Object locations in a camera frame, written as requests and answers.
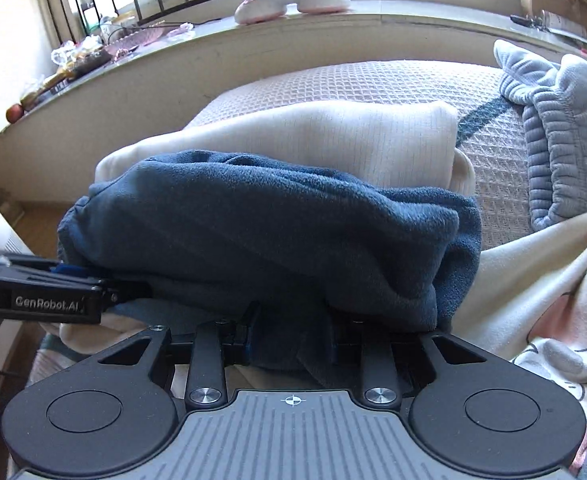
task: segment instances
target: metal bolt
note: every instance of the metal bolt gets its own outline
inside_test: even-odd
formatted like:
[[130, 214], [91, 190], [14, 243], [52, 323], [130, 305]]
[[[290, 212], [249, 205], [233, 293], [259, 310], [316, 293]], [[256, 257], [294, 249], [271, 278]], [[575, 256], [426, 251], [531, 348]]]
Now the metal bolt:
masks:
[[211, 404], [222, 397], [215, 388], [197, 388], [189, 394], [189, 398], [197, 404]]
[[374, 404], [389, 404], [396, 400], [396, 392], [389, 388], [372, 388], [365, 392], [365, 399]]

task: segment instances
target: dark blue folded clothing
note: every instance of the dark blue folded clothing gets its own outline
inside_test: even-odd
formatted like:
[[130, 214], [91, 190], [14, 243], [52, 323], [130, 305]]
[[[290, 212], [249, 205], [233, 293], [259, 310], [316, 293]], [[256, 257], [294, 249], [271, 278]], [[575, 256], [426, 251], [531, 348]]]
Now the dark blue folded clothing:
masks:
[[144, 278], [200, 321], [268, 305], [273, 342], [282, 333], [289, 346], [327, 305], [405, 332], [448, 330], [478, 269], [480, 214], [444, 189], [379, 189], [334, 170], [187, 151], [91, 186], [59, 240], [68, 263]]

